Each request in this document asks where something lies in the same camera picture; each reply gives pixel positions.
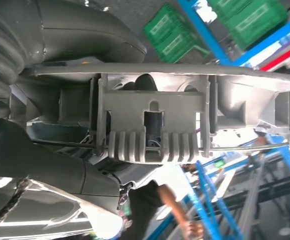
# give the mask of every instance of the man's hand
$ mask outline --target man's hand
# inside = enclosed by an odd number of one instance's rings
[[[203,238],[203,226],[200,223],[187,222],[180,224],[180,227],[184,240],[189,240],[190,237]]]

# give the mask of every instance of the green plastic crate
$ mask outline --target green plastic crate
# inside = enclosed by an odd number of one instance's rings
[[[255,0],[233,15],[225,26],[239,48],[245,50],[287,19],[287,11],[276,0]]]
[[[183,25],[175,27],[171,34],[160,44],[154,45],[154,48],[162,61],[167,63],[177,63],[193,49],[198,50],[203,58],[210,54],[200,38]]]
[[[152,43],[159,43],[166,39],[174,28],[186,24],[186,22],[186,18],[177,13],[168,3],[165,3],[143,30]]]
[[[252,0],[208,0],[208,4],[220,21],[227,21],[237,14]]]

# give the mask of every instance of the red stripe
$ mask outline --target red stripe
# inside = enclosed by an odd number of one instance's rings
[[[290,50],[261,67],[260,70],[267,72],[288,58],[290,58]]]

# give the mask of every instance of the man's arm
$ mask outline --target man's arm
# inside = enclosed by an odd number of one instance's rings
[[[181,227],[185,240],[187,240],[189,236],[202,237],[202,226],[201,224],[190,223],[183,207],[176,201],[174,193],[167,185],[158,187],[157,192],[162,203],[171,208],[172,214]]]

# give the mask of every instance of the dark shirt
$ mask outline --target dark shirt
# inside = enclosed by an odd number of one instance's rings
[[[142,240],[150,220],[157,209],[164,205],[158,193],[159,186],[155,181],[131,190],[129,207],[131,214],[128,216],[131,225],[123,231],[119,240]]]

